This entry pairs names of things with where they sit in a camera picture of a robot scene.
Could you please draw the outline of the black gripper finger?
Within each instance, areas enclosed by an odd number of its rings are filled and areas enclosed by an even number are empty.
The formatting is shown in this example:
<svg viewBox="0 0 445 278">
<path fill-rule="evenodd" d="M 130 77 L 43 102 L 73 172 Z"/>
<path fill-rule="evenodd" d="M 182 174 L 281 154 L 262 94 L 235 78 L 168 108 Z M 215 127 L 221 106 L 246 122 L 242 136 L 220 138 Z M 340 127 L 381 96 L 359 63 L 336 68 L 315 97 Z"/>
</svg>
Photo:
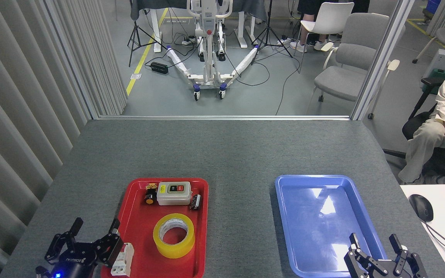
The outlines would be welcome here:
<svg viewBox="0 0 445 278">
<path fill-rule="evenodd" d="M 419 254 L 415 252 L 408 251 L 408 248 L 400 243 L 396 234 L 391 234 L 389 236 L 389 241 L 392 245 L 394 252 L 397 254 L 397 257 L 393 263 L 393 270 L 389 272 L 392 277 L 396 278 L 427 278 L 427 272 L 425 270 L 424 265 L 422 264 L 421 258 Z M 410 266 L 412 275 L 408 274 L 407 271 L 404 270 L 405 264 Z"/>
<path fill-rule="evenodd" d="M 119 219 L 114 218 L 108 234 L 92 243 L 92 250 L 95 255 L 93 264 L 101 263 L 108 268 L 113 266 L 124 245 L 118 231 L 119 226 Z"/>
<path fill-rule="evenodd" d="M 75 250 L 75 236 L 79 233 L 82 225 L 83 220 L 81 217 L 77 217 L 69 231 L 54 236 L 45 254 L 45 260 L 49 264 L 56 264 L 58 262 L 64 244 L 67 245 L 68 250 Z"/>
<path fill-rule="evenodd" d="M 351 233 L 349 239 L 351 245 L 344 256 L 344 261 L 351 277 L 372 278 L 375 273 L 381 275 L 382 266 L 373 257 L 361 250 L 356 234 Z"/>
</svg>

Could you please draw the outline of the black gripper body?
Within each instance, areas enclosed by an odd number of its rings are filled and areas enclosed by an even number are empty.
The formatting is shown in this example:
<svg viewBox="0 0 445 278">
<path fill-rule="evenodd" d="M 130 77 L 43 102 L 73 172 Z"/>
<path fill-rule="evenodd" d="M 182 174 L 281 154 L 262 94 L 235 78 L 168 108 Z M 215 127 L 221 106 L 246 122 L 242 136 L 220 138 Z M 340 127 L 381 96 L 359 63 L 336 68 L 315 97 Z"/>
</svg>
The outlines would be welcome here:
<svg viewBox="0 0 445 278">
<path fill-rule="evenodd" d="M 86 250 L 66 250 L 63 254 L 60 251 L 48 251 L 46 260 L 58 258 L 51 271 L 43 266 L 37 266 L 35 273 L 37 278 L 90 278 L 98 262 L 96 249 Z"/>
</svg>

